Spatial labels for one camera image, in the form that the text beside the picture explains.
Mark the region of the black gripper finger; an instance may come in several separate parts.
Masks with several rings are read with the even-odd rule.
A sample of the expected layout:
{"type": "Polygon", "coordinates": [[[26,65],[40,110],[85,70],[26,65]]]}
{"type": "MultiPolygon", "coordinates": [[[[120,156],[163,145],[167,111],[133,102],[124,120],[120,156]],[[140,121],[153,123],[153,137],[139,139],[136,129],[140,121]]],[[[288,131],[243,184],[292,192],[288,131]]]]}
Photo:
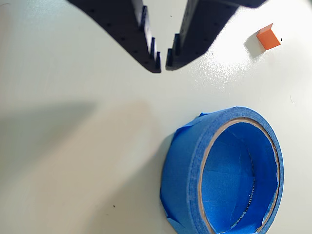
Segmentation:
{"type": "Polygon", "coordinates": [[[148,7],[141,0],[71,0],[99,24],[138,63],[161,72],[160,52],[152,36],[148,7]]]}
{"type": "Polygon", "coordinates": [[[168,49],[166,69],[180,69],[205,54],[240,6],[257,8],[263,0],[189,0],[181,28],[168,49]]]}

